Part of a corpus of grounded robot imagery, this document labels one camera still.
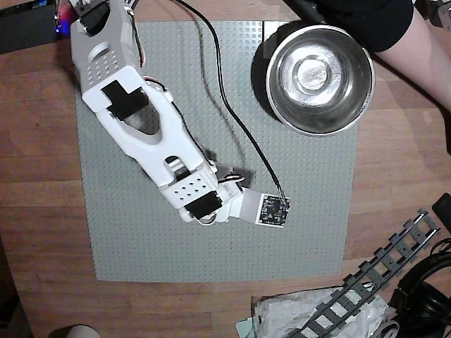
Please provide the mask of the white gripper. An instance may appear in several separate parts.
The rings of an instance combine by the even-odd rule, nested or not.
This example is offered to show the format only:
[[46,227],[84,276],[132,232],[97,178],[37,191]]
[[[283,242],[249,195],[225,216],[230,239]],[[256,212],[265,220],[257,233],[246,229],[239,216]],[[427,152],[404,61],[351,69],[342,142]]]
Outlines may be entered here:
[[244,191],[237,182],[219,183],[216,192],[221,200],[221,207],[214,211],[212,223],[225,223],[230,218],[239,218],[244,198]]

